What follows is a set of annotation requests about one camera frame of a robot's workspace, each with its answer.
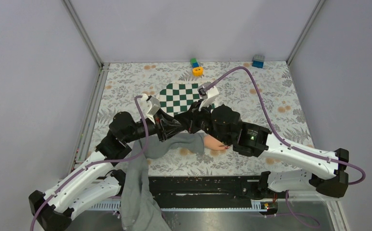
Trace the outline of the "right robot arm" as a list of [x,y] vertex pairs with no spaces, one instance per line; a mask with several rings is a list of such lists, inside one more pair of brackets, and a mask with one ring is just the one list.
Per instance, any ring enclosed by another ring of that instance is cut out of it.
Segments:
[[243,122],[240,113],[221,105],[213,110],[193,109],[175,115],[189,133],[203,131],[233,151],[244,156],[281,160],[298,167],[285,172],[264,171],[260,174],[254,193],[270,198],[286,191],[316,191],[322,195],[341,198],[348,189],[345,163],[348,151],[322,151],[287,141],[269,129]]

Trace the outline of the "person's hand with painted nails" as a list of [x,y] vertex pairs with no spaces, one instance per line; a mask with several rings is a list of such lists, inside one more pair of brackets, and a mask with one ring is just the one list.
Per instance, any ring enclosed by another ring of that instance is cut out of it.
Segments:
[[223,144],[222,142],[220,142],[219,140],[217,140],[216,138],[210,135],[206,135],[203,138],[203,143],[206,148],[215,150],[215,151],[222,151],[222,150],[227,150],[230,148],[229,145]]

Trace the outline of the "grey sleeved forearm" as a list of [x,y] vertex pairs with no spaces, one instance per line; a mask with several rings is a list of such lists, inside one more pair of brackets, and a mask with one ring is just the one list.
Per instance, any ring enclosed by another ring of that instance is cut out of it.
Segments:
[[149,140],[141,138],[134,142],[131,156],[146,150],[129,161],[121,194],[120,214],[126,231],[169,231],[171,228],[162,216],[161,208],[154,200],[149,188],[149,166],[147,159],[163,157],[169,150],[187,148],[196,154],[204,153],[202,133],[179,133],[161,142],[157,136]]

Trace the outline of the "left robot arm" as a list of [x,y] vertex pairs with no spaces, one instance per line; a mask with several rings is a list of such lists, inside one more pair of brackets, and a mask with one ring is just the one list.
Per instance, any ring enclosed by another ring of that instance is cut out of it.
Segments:
[[[35,221],[46,231],[64,231],[79,214],[104,199],[127,197],[144,168],[145,152],[152,140],[165,141],[185,129],[162,110],[139,122],[128,112],[117,113],[106,137],[85,162],[51,189],[30,194]],[[135,167],[128,173],[130,183],[114,170],[119,162]]]

